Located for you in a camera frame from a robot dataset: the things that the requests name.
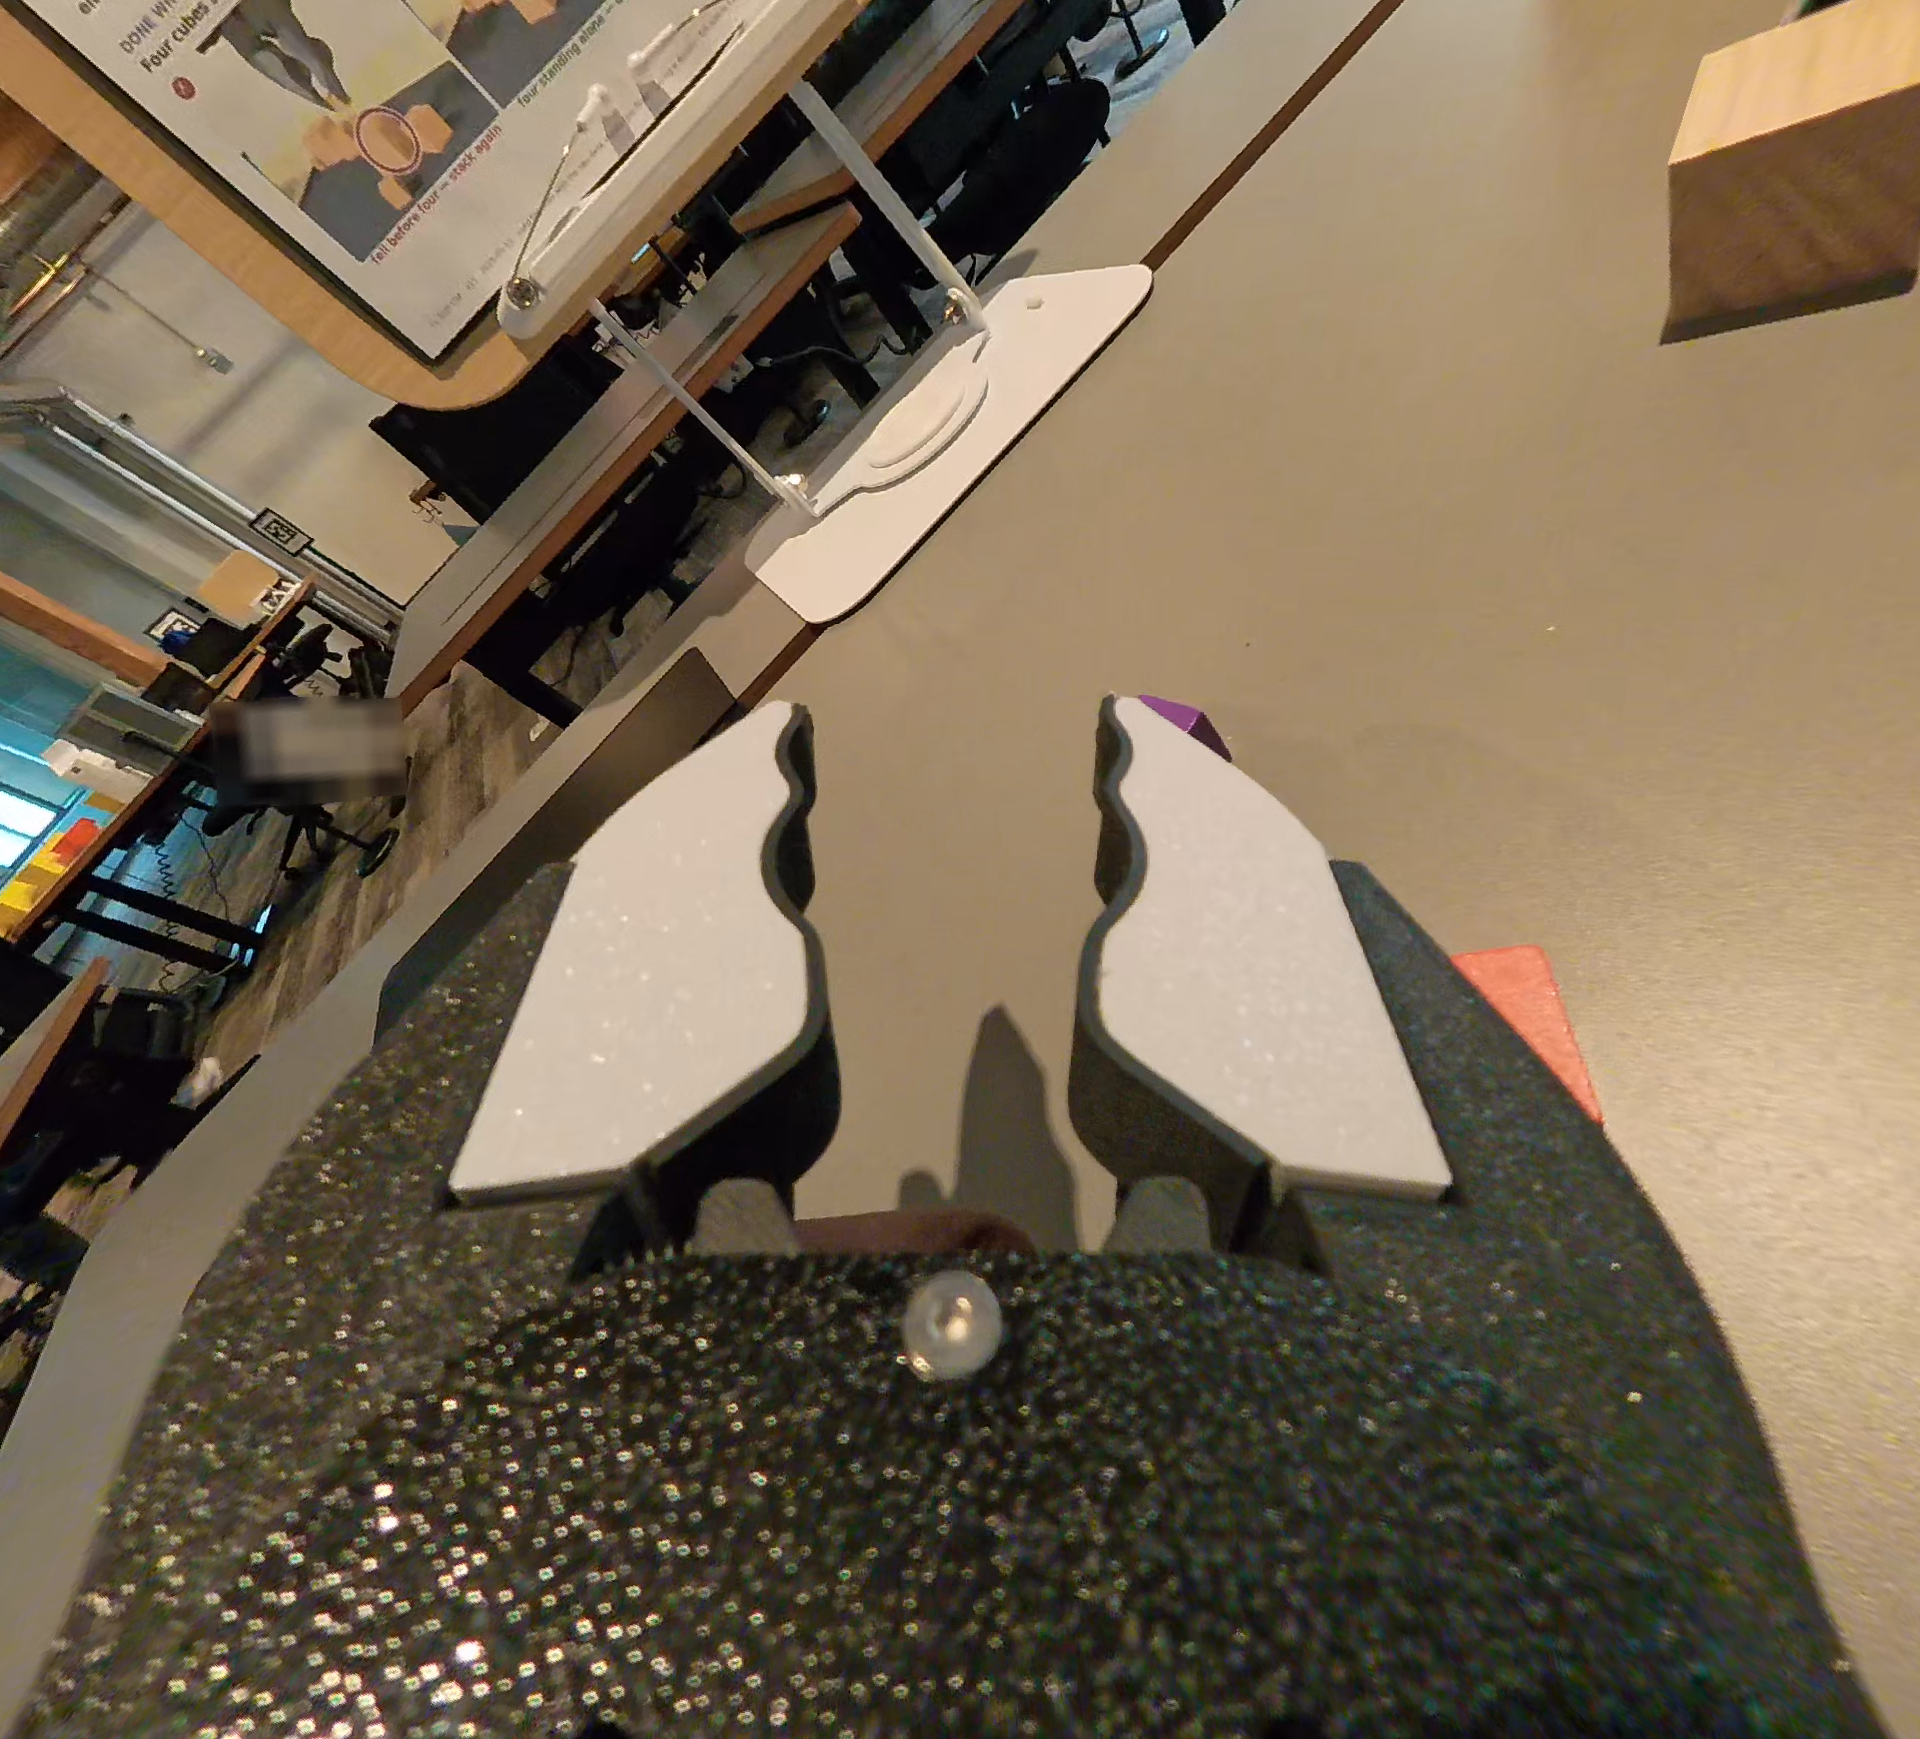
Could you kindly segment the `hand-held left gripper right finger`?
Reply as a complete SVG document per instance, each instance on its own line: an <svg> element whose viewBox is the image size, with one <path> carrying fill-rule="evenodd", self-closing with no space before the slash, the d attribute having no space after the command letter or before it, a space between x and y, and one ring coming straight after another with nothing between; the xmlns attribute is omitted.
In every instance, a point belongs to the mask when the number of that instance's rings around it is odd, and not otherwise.
<svg viewBox="0 0 1920 1739"><path fill-rule="evenodd" d="M1101 911L1074 983L1072 1125L1116 1181L1210 1167L1432 1201L1454 1181L1332 861L1138 696L1099 714Z"/></svg>

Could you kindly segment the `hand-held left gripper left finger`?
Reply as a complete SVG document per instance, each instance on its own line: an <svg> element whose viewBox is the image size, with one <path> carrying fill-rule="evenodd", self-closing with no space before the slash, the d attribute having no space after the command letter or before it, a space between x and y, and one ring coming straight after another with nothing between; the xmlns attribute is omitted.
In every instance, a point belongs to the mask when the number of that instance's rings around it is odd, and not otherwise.
<svg viewBox="0 0 1920 1739"><path fill-rule="evenodd" d="M682 1153L826 1041L812 720L770 700L593 833L449 1173L492 1205Z"/></svg>

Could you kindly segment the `small natural wooden cube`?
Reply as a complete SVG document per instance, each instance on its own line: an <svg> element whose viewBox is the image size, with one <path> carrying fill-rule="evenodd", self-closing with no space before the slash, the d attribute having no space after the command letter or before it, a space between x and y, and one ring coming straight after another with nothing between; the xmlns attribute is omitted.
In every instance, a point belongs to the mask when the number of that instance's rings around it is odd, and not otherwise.
<svg viewBox="0 0 1920 1739"><path fill-rule="evenodd" d="M1705 56L1667 186L1668 344L1911 292L1918 0L1850 0Z"/></svg>

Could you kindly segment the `red wooden cube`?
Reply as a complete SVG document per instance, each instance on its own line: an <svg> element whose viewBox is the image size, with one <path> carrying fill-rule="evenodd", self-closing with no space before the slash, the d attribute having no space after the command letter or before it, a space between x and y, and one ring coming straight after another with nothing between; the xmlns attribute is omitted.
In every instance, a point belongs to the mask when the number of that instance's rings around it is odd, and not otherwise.
<svg viewBox="0 0 1920 1739"><path fill-rule="evenodd" d="M1489 947L1456 953L1453 965L1603 1125L1604 1107L1547 949L1537 943Z"/></svg>

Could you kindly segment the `black office chair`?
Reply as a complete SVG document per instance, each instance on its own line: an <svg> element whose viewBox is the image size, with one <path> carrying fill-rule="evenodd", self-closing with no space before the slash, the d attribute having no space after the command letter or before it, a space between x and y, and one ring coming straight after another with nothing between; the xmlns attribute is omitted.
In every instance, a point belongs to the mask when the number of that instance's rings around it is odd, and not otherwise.
<svg viewBox="0 0 1920 1739"><path fill-rule="evenodd" d="M201 827L208 839L253 823L287 819L279 869L298 879L298 849L327 863L359 853L363 877L378 871L400 837L411 756L395 700L369 696L262 698L219 702L206 716L205 754L213 803Z"/></svg>

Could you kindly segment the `white document stand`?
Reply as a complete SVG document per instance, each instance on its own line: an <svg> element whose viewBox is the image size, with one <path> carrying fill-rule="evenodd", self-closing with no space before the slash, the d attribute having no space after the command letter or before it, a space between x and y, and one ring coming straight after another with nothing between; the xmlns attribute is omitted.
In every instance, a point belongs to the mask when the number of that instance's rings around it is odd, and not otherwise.
<svg viewBox="0 0 1920 1739"><path fill-rule="evenodd" d="M768 472L747 448L733 454L779 508L749 544L757 580L808 626L829 626L872 600L909 556L942 526L1031 426L1145 308L1154 276L1145 264L1021 276L989 294L973 288L911 214L879 166L829 104L805 84L802 64L826 42L848 0L709 0L673 22L629 60L641 98L654 90L652 62L680 38L727 18L742 24L718 56L673 100L652 102L638 140L560 218L546 218L582 138L617 114L595 86L573 122L554 172L497 298L497 324L519 342L593 312L615 342L722 442L731 436L649 346L601 300L598 266L662 206L670 168L713 156L724 120L783 86L836 162L850 170L883 222L932 274L948 324L836 450L824 484L806 488Z"/></svg>

